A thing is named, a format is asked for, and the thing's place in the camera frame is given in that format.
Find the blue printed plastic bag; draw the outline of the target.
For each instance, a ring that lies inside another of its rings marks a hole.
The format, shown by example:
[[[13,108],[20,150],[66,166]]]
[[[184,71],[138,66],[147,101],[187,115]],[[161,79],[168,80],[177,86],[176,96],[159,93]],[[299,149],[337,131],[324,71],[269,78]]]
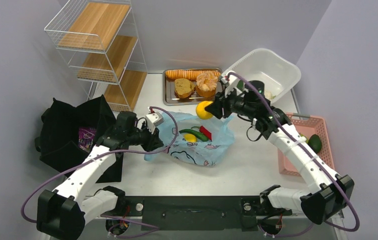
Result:
[[[164,145],[169,145],[174,137],[177,137],[163,153],[182,162],[199,166],[215,166],[222,161],[229,146],[235,142],[234,133],[228,127],[231,117],[224,120],[215,117],[203,120],[190,113],[171,112],[176,120],[177,124],[175,124],[169,115],[165,113],[161,115],[163,123],[158,126],[158,129],[159,137]],[[183,134],[179,133],[183,129],[199,131],[201,126],[212,133],[212,140],[187,142]]]

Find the row of orange crackers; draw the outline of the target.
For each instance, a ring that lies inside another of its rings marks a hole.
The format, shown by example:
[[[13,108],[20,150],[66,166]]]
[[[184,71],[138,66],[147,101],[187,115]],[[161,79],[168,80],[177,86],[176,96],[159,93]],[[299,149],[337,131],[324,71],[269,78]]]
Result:
[[[184,70],[184,69],[174,69],[166,70],[165,76],[171,80],[177,79],[187,79],[190,81],[195,81],[197,77],[201,74],[212,74],[213,76],[220,76],[221,73],[217,70]]]

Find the yellow pear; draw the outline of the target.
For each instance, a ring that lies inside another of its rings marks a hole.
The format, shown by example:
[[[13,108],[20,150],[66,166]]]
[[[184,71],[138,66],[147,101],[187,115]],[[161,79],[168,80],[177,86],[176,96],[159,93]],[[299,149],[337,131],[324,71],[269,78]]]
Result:
[[[206,107],[211,105],[212,103],[212,101],[202,101],[196,106],[195,112],[199,119],[208,120],[213,117],[210,112],[206,111]]]

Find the brown bread slice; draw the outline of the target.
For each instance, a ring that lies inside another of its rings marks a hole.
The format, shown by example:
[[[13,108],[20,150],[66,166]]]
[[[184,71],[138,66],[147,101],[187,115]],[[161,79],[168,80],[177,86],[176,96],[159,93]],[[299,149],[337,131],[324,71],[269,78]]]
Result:
[[[193,81],[186,78],[178,78],[174,80],[174,92],[179,98],[188,98],[194,93],[194,91],[195,84]]]

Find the dark green avocado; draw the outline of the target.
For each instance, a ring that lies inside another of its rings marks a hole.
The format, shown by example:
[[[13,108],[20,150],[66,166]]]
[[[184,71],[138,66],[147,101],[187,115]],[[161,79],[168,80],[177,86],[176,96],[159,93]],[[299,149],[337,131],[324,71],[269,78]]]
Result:
[[[308,146],[316,153],[318,154],[322,148],[323,148],[323,143],[320,139],[320,137],[317,134],[313,134],[309,140],[308,140]]]

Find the red chili pepper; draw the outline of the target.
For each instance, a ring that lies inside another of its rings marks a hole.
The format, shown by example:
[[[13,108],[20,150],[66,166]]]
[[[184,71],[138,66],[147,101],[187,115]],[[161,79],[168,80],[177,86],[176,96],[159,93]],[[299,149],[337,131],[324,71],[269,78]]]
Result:
[[[205,135],[210,141],[212,140],[212,133],[207,130],[204,126],[199,128],[199,132]]]

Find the green chili pepper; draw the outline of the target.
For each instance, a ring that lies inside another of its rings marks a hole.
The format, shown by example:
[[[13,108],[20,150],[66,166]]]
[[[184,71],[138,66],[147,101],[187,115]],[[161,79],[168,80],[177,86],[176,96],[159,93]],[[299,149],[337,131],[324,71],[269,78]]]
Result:
[[[197,131],[197,130],[194,130],[194,129],[189,129],[189,128],[186,128],[186,129],[182,129],[179,131],[180,134],[193,134],[197,137],[197,142],[198,141],[202,141],[202,142],[208,142],[209,139],[204,135],[202,134],[201,132]]]

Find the black fabric tote bag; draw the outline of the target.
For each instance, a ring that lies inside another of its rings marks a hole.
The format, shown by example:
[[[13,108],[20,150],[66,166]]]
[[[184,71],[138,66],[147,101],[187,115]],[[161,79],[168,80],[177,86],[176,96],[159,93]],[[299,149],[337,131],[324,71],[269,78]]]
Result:
[[[54,99],[41,116],[43,125],[35,147],[40,160],[58,172],[81,164],[89,153],[78,145],[79,130],[94,128],[94,141],[116,122],[116,117],[104,96],[78,106]]]

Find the yellow lemon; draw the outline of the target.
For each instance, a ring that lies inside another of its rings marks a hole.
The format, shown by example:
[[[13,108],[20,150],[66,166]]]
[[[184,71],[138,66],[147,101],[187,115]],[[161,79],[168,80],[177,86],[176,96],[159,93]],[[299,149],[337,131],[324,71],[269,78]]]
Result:
[[[183,137],[187,142],[190,142],[190,143],[196,143],[198,141],[197,137],[190,133],[184,134]]]

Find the purple snack packet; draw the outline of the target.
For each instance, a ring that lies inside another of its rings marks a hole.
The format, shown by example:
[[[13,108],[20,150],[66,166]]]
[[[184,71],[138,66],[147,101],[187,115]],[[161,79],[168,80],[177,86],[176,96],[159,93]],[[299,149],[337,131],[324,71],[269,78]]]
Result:
[[[93,127],[80,127],[78,130],[78,147],[86,152],[90,152],[96,135]]]

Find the white plastic basin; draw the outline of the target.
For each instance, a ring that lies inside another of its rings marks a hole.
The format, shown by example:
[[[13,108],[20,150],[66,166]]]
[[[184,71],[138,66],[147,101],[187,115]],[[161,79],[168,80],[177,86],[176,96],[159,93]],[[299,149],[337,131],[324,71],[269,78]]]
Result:
[[[248,81],[262,81],[265,91],[272,97],[272,104],[288,93],[302,76],[295,64],[266,48],[250,51],[227,68],[223,75],[229,71],[236,72]]]

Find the green lime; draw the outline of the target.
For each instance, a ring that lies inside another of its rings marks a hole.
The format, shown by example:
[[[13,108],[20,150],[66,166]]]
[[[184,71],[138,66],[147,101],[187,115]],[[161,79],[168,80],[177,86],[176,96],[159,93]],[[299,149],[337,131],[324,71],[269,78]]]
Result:
[[[299,133],[299,136],[300,137],[302,137],[302,138],[304,138],[304,140],[305,140],[305,143],[307,143],[308,144],[308,142],[309,142],[309,139],[305,136],[305,135],[303,135],[302,133]]]

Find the sesame bagel bread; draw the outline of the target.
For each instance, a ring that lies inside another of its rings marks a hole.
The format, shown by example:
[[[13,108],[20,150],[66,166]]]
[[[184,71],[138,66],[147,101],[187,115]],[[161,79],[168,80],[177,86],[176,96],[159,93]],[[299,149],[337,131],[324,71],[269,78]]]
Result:
[[[218,76],[215,72],[204,72],[197,76],[195,89],[199,96],[209,98],[216,94],[217,84]]]

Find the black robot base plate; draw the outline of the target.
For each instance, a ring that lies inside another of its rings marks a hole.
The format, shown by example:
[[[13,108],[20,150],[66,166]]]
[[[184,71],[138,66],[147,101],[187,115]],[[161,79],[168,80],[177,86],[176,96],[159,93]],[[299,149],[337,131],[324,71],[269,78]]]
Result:
[[[266,210],[252,196],[127,196],[110,216],[141,217],[162,231],[256,231],[267,216],[291,216],[291,210]]]

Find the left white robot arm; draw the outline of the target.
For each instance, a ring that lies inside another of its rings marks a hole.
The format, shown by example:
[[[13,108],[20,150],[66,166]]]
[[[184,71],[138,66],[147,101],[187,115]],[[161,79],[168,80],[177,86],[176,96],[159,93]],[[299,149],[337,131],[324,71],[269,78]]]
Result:
[[[127,210],[125,192],[113,186],[87,193],[98,179],[128,152],[130,146],[142,146],[144,152],[158,153],[163,147],[158,126],[163,116],[155,111],[145,115],[137,127],[137,115],[120,112],[93,146],[81,166],[70,169],[71,175],[54,190],[44,190],[38,197],[36,228],[58,240],[76,240],[85,225],[106,212],[120,215]]]

